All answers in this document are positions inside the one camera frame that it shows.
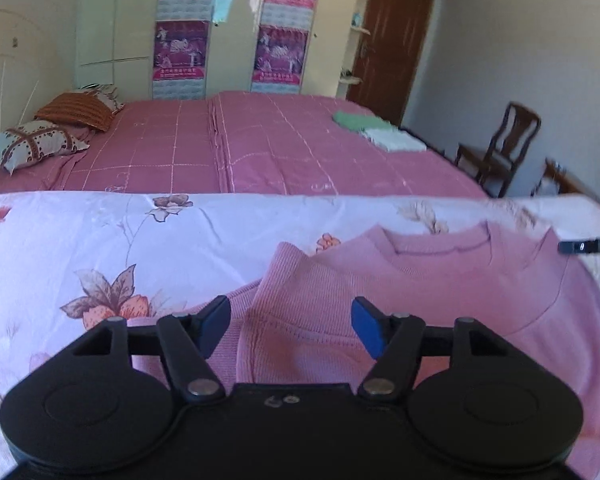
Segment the lower right purple poster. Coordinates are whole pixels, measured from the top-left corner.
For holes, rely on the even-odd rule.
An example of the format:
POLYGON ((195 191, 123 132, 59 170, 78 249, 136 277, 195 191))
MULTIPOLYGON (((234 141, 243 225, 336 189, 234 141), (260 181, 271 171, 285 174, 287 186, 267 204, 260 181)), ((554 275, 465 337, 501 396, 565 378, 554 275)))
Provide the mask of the lower right purple poster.
POLYGON ((299 87, 302 79, 306 30, 261 25, 259 27, 252 82, 299 87))

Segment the corner shelf unit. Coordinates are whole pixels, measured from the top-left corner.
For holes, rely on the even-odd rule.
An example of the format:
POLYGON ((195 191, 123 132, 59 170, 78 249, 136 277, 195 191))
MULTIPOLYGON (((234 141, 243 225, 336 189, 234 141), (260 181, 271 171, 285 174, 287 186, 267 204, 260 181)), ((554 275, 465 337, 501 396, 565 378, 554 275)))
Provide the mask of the corner shelf unit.
POLYGON ((362 39, 365 39, 370 34, 365 26, 365 14, 368 0, 355 0, 354 10, 351 16, 351 29, 349 32, 347 49, 344 54, 340 78, 336 97, 345 99, 351 87, 355 86, 353 81, 353 71, 355 66, 356 55, 358 54, 358 46, 362 39))

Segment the cream rounded headboard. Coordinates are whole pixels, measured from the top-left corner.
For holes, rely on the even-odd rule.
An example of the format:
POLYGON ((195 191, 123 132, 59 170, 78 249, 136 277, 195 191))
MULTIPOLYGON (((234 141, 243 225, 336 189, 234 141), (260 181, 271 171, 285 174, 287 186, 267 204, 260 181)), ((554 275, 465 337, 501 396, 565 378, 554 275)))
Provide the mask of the cream rounded headboard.
POLYGON ((69 84, 54 44, 38 26, 0 10, 0 131, 31 120, 69 84))

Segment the wooden side table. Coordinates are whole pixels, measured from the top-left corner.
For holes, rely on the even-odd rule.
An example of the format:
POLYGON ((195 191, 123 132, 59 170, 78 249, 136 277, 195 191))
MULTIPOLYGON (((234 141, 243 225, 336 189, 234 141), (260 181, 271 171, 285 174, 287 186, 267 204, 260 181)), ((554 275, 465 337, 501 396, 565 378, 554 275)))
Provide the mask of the wooden side table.
POLYGON ((532 196, 557 196, 560 194, 584 195, 600 204, 600 196, 592 188, 554 159, 545 159, 542 177, 533 188, 532 196))

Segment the white floral bed sheet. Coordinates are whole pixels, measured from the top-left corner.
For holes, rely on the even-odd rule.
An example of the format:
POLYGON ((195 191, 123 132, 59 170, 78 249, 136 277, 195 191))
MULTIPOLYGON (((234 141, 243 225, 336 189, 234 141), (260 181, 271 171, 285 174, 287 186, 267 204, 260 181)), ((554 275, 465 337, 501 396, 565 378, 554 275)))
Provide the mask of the white floral bed sheet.
MULTIPOLYGON (((263 278, 280 244, 315 255, 373 228, 438 235, 483 222, 535 240, 600 238, 600 206, 581 196, 0 195, 0 406, 99 323, 195 313, 263 278)), ((600 288, 600 255, 565 257, 600 288)), ((0 428, 0 478, 14 467, 0 428)))

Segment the green folded cloth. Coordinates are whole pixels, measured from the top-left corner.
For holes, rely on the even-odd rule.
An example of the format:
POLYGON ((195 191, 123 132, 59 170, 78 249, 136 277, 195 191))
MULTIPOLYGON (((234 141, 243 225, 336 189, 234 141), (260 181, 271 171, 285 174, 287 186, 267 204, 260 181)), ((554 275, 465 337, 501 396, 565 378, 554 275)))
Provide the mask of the green folded cloth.
POLYGON ((332 115, 332 120, 345 128, 354 132, 363 132, 366 130, 392 130, 393 125, 385 122, 375 115, 351 114, 338 110, 332 115))

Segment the patterned white brown pillow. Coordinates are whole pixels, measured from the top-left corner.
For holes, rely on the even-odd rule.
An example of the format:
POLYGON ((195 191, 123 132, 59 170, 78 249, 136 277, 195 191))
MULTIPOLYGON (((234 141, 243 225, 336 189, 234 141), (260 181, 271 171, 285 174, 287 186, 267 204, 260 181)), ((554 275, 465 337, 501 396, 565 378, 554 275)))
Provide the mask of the patterned white brown pillow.
POLYGON ((88 144, 66 127, 34 120, 0 132, 0 168, 13 174, 46 158, 74 155, 87 149, 88 144))

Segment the brown wooden door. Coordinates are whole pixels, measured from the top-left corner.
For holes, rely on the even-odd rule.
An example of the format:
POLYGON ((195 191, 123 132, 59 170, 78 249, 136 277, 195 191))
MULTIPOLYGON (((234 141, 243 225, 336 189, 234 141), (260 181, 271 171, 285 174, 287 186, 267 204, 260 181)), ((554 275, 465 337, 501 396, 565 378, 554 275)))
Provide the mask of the brown wooden door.
POLYGON ((361 79, 347 99, 401 125, 424 45, 434 0, 367 0, 353 64, 361 79))

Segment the white folded cloth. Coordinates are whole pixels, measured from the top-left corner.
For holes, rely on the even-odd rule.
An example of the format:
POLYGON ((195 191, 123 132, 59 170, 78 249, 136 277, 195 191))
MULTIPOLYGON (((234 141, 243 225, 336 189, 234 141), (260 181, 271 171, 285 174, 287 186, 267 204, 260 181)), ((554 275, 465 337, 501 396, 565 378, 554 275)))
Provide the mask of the white folded cloth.
POLYGON ((376 148, 381 148, 388 153, 427 151, 424 142, 399 129, 366 129, 361 134, 376 148))

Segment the lower left purple poster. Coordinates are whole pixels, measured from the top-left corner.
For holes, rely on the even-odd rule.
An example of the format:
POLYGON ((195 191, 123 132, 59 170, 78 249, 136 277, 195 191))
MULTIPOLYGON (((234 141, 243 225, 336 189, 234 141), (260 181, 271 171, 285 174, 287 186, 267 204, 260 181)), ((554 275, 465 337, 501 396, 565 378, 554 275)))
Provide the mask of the lower left purple poster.
POLYGON ((204 79, 209 39, 208 21, 156 23, 152 79, 204 79))

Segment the pink knit sweater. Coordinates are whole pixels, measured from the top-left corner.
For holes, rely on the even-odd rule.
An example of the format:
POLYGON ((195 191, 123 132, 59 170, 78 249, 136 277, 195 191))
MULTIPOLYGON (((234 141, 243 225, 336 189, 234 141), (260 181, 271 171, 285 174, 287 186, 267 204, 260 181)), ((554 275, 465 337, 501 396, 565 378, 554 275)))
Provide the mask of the pink knit sweater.
POLYGON ((373 228, 308 255, 280 244, 263 278, 230 293, 232 320, 210 364, 224 386, 357 386, 372 359, 351 326, 364 297, 428 325, 475 318, 570 385, 584 424, 569 466, 600 479, 600 288, 547 232, 535 240, 492 222, 451 234, 373 228))

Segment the pink checked bed cover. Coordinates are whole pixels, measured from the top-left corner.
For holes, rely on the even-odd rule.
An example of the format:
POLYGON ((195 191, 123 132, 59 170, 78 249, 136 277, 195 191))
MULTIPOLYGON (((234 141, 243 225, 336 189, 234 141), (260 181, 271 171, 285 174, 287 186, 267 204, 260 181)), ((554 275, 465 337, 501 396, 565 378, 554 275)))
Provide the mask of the pink checked bed cover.
POLYGON ((0 168, 0 194, 486 195, 441 155, 428 148, 389 153, 340 127, 337 112, 365 110, 321 96, 237 91, 129 103, 106 132, 71 129, 87 150, 15 172, 0 168))

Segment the orange striped pillow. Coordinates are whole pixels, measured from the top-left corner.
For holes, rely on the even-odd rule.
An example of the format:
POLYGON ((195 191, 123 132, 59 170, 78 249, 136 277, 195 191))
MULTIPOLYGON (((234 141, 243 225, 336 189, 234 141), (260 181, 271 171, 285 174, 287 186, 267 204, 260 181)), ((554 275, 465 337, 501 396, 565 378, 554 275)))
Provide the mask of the orange striped pillow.
POLYGON ((114 112, 97 96, 66 92, 42 106, 34 118, 106 132, 114 122, 114 112))

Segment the dark wooden chair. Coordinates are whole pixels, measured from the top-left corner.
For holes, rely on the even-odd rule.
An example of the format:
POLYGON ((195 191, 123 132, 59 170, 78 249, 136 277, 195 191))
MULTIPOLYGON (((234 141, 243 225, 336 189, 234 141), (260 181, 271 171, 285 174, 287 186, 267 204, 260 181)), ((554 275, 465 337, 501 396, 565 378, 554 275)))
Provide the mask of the dark wooden chair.
POLYGON ((500 181, 498 198, 504 198, 541 127, 542 119, 534 110, 517 102, 509 102, 488 147, 480 150, 460 144, 454 165, 459 167, 463 160, 468 162, 476 170, 475 181, 478 185, 484 185, 490 179, 500 181))

